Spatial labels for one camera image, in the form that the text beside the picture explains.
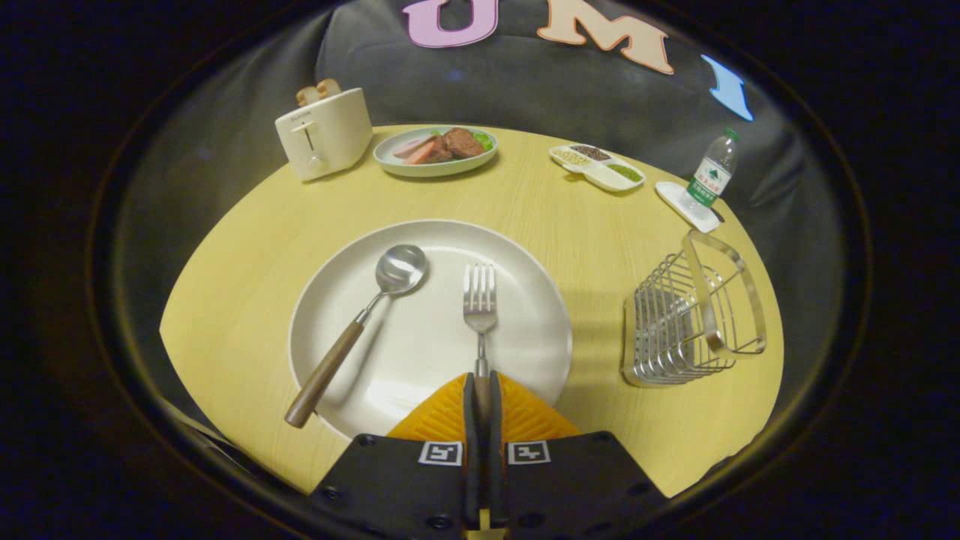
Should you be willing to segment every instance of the dark background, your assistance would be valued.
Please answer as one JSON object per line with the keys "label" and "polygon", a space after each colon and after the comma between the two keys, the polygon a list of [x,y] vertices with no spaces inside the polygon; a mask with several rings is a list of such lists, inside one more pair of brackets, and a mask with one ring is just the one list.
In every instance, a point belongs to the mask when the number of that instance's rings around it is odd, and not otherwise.
{"label": "dark background", "polygon": [[[820,115],[857,174],[876,249],[870,331],[842,390],[789,453],[678,535],[956,535],[956,316],[943,309],[956,288],[946,157],[957,148],[947,62],[957,17],[947,5],[670,2]],[[14,536],[284,537],[167,452],[113,387],[89,330],[83,255],[96,186],[160,92],[232,38],[254,43],[319,6],[4,8],[4,522]]]}

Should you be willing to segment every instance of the letter m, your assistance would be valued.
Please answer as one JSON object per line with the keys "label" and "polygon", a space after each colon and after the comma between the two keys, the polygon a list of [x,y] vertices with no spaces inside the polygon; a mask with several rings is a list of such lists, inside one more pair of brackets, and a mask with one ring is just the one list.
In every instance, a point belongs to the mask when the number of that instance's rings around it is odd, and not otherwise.
{"label": "letter m", "polygon": [[577,33],[577,22],[593,38],[593,42],[605,51],[609,51],[625,38],[630,44],[620,52],[628,59],[656,69],[660,73],[673,74],[673,67],[666,60],[666,48],[663,41],[667,34],[639,19],[624,15],[609,20],[584,0],[547,0],[550,4],[550,22],[545,28],[537,30],[537,35],[569,43],[583,45],[587,38]]}

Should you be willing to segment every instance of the fork tines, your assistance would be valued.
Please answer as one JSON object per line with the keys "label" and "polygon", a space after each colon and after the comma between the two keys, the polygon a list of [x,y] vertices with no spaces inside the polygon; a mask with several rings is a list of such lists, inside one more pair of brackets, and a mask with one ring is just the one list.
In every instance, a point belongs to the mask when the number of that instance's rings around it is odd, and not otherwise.
{"label": "fork tines", "polygon": [[464,312],[496,311],[496,280],[492,264],[468,264],[464,272]]}

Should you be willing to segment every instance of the gray fabric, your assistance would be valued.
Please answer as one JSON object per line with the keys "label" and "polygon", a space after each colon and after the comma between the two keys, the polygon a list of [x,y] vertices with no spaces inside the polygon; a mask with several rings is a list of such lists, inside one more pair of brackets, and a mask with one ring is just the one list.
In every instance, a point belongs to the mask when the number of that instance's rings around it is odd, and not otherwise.
{"label": "gray fabric", "polygon": [[[499,26],[466,47],[411,43],[403,6],[359,0],[278,33],[198,87],[170,117],[132,179],[117,227],[118,306],[148,375],[167,399],[199,410],[173,373],[157,332],[167,296],[193,250],[247,192],[285,161],[274,120],[297,88],[332,77],[362,87],[374,125],[471,123],[553,135],[636,158],[681,178],[732,127],[741,157],[724,199],[753,239],[777,292],[786,361],[775,417],[801,397],[825,357],[842,298],[844,254],[830,179],[807,141],[745,73],[748,123],[709,93],[707,54],[719,52],[666,24],[675,74],[536,35],[542,0],[500,2]],[[633,14],[591,2],[609,18]],[[444,28],[470,21],[470,3],[442,9]]]}

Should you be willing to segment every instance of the dish rack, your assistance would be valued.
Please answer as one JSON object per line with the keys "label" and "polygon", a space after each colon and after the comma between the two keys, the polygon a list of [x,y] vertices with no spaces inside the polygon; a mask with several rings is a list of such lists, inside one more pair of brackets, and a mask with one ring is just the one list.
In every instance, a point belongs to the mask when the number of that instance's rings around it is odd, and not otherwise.
{"label": "dish rack", "polygon": [[697,380],[766,348],[763,307],[746,262],[729,245],[699,231],[684,237],[681,251],[657,266],[624,310],[621,371],[637,386]]}

